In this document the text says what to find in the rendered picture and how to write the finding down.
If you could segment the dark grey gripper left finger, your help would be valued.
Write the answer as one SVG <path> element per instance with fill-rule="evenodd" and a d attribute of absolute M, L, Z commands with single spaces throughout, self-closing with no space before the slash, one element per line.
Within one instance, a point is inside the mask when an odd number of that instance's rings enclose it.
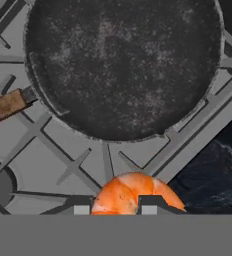
<path fill-rule="evenodd" d="M 53 215 L 59 214 L 65 210 L 68 210 L 74 206 L 88 206 L 92 207 L 94 202 L 94 197 L 91 195 L 73 195 L 66 199 L 66 201 L 55 208 L 42 212 L 42 215 Z"/>

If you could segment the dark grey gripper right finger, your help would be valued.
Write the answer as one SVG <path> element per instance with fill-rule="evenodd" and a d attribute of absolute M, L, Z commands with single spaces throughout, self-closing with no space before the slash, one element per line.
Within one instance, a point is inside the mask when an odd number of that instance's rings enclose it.
<path fill-rule="evenodd" d="M 184 214 L 184 211 L 169 206 L 162 196 L 141 195 L 138 198 L 138 215 Z"/>

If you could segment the orange shrimp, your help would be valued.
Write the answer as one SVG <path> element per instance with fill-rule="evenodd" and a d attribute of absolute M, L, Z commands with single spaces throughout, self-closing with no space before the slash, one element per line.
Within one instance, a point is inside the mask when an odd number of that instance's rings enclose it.
<path fill-rule="evenodd" d="M 94 200 L 92 215 L 135 215 L 140 196 L 161 196 L 172 207 L 184 211 L 178 195 L 163 181 L 142 172 L 115 176 Z"/>

